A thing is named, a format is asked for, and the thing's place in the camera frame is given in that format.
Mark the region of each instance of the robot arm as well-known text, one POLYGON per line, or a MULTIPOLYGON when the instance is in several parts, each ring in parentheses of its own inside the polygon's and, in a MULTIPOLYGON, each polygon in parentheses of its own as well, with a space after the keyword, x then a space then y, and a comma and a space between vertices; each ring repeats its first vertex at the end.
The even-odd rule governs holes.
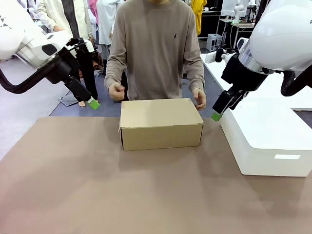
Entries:
MULTIPOLYGON (((240 15, 239 12, 244 10, 245 6, 243 4, 243 0, 237 0, 236 7, 234 7, 234 12, 235 12, 235 18, 233 20, 233 24, 239 23, 240 15)), ((256 14, 257 10, 257 5, 255 0, 248 0, 248 5, 247 5, 247 21, 249 21, 250 18, 250 13, 253 12, 256 14)))
POLYGON ((90 41, 71 40, 66 31, 46 34, 15 0, 0 0, 0 18, 0 59, 15 54, 26 64, 38 68, 19 85, 11 84, 0 70, 0 84, 5 90, 21 94, 47 78, 52 84, 64 82, 91 108, 99 107, 91 94, 72 76, 79 69, 75 51, 92 52, 94 49, 90 41))
POLYGON ((292 96, 305 86, 312 87, 311 12, 310 0, 271 0, 250 39, 238 41, 238 50, 220 48, 208 54, 212 61, 225 60, 221 78, 232 84, 214 104, 214 120, 218 121, 228 108, 235 109, 274 72, 284 74, 284 96, 292 96), (292 20, 285 25, 280 19, 292 20), (294 48, 294 42, 303 46, 294 48), (294 79, 294 71, 303 73, 294 79))

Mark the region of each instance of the white platform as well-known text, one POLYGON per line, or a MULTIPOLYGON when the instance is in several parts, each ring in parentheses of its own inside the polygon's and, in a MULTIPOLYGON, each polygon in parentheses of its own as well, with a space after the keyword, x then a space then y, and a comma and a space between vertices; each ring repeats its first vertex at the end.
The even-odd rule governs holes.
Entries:
MULTIPOLYGON (((222 89, 225 62, 206 64, 222 89)), ((312 129, 293 110, 312 110, 312 90, 293 97, 280 94, 282 75, 267 77, 262 86, 227 110, 221 126, 245 175, 307 176, 312 170, 312 129)))

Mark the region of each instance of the fist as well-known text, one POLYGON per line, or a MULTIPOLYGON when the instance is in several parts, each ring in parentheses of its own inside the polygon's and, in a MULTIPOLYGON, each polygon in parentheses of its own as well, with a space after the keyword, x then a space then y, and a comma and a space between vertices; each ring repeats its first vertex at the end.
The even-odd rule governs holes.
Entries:
POLYGON ((125 98, 125 87, 121 84, 114 82, 108 88, 109 96, 114 101, 121 101, 125 98))
POLYGON ((206 108, 206 94, 203 90, 194 88, 192 90, 193 97, 197 101, 196 109, 199 111, 204 110, 206 108))

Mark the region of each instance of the person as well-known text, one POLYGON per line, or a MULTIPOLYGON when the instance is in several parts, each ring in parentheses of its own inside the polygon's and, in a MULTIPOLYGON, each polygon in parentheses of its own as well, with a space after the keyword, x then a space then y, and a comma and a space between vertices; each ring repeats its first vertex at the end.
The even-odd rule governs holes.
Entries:
POLYGON ((98 0, 89 0, 89 8, 92 12, 92 14, 95 16, 96 18, 96 23, 98 25, 98 9, 97 9, 97 2, 98 0))
POLYGON ((200 34, 201 30, 201 15, 203 13, 203 8, 207 4, 207 0, 192 0, 192 10, 195 14, 196 18, 196 30, 197 30, 197 35, 200 34))
MULTIPOLYGON (((106 72, 107 60, 111 50, 112 35, 114 31, 117 9, 124 3, 124 0, 98 0, 98 43, 102 48, 102 58, 104 71, 106 72)), ((125 93, 128 90, 128 82, 125 72, 121 75, 121 85, 125 87, 125 93)))
POLYGON ((38 19, 36 0, 18 0, 18 2, 30 14, 31 18, 38 19))
MULTIPOLYGON (((66 30, 73 39, 88 39, 93 43, 91 23, 85 0, 39 0, 37 15, 42 23, 53 32, 66 30)), ((77 52, 86 89, 94 99, 98 99, 91 53, 77 52)), ((75 75, 80 81, 79 73, 75 75)), ((85 103, 75 97, 79 106, 85 103)))
POLYGON ((192 9, 181 0, 127 0, 117 11, 105 86, 122 100, 182 97, 183 67, 197 109, 206 107, 204 68, 192 9))

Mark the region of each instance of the black pants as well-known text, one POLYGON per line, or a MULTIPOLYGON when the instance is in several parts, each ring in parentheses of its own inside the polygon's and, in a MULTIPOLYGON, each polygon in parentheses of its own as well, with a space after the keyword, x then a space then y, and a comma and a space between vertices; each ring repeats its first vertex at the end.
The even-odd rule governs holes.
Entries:
POLYGON ((121 85, 123 87, 125 87, 125 98, 123 101, 129 101, 129 99, 128 99, 128 80, 127 80, 125 72, 123 72, 121 75, 121 85))
MULTIPOLYGON (((84 84, 86 85, 86 89, 91 93, 91 96, 97 100, 98 99, 98 91, 96 87, 96 81, 94 78, 94 69, 91 53, 83 53, 77 52, 77 60, 80 65, 80 69, 82 72, 82 76, 84 79, 84 84)), ((75 78, 80 82, 79 72, 75 74, 75 78)), ((82 101, 79 97, 75 96, 77 101, 82 101)))

